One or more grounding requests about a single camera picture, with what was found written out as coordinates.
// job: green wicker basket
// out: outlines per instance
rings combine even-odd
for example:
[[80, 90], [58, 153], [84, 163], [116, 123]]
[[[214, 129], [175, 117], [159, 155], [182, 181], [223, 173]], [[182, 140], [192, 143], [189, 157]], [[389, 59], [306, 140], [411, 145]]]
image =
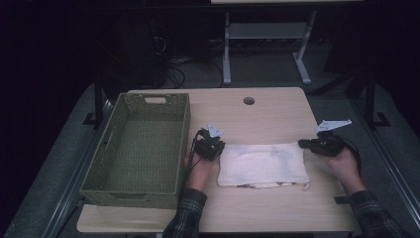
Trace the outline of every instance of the green wicker basket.
[[188, 94], [121, 94], [80, 193], [96, 205], [175, 209], [190, 117]]

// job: white cloth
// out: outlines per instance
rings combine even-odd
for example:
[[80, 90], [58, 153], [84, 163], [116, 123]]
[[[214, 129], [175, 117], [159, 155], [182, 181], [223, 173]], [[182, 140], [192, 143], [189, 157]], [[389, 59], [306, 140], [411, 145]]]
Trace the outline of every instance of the white cloth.
[[309, 187], [303, 150], [297, 143], [226, 145], [220, 158], [218, 184], [256, 188], [303, 184]]

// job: hand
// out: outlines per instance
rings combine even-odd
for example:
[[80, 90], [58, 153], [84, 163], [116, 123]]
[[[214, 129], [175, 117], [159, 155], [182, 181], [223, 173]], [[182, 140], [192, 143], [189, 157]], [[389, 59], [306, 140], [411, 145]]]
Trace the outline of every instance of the hand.
[[343, 183], [349, 194], [367, 190], [359, 176], [358, 163], [349, 149], [344, 148], [336, 157], [318, 157], [328, 164], [333, 175]]
[[[188, 157], [185, 158], [186, 165], [188, 164], [188, 159]], [[194, 157], [191, 163], [191, 167], [193, 167], [193, 169], [189, 174], [188, 187], [204, 191], [207, 181], [209, 180], [210, 175], [212, 174], [213, 167], [218, 163], [218, 161], [219, 158], [217, 158], [214, 161], [206, 161], [204, 159], [201, 159], [200, 156], [194, 153]]]

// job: plaid sleeve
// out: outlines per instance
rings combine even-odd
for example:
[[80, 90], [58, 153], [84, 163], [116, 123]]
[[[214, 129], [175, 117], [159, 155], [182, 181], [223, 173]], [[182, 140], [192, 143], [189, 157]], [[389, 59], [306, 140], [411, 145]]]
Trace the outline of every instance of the plaid sleeve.
[[364, 237], [407, 237], [397, 222], [380, 205], [379, 201], [370, 191], [358, 191], [350, 196], [349, 201], [353, 213], [361, 225], [362, 232], [365, 235]]
[[203, 192], [189, 188], [179, 203], [175, 217], [167, 224], [163, 237], [198, 237], [198, 226], [207, 196]]

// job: black controller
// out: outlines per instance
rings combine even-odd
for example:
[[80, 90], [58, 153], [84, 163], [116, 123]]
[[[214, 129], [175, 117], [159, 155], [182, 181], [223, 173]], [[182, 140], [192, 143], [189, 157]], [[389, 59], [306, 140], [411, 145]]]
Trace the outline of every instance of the black controller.
[[225, 143], [220, 137], [211, 137], [206, 129], [197, 132], [202, 138], [195, 142], [194, 151], [206, 161], [213, 161], [222, 155]]
[[318, 132], [317, 136], [318, 139], [299, 140], [299, 147], [321, 156], [336, 157], [346, 146], [343, 139], [334, 135], [333, 131]]

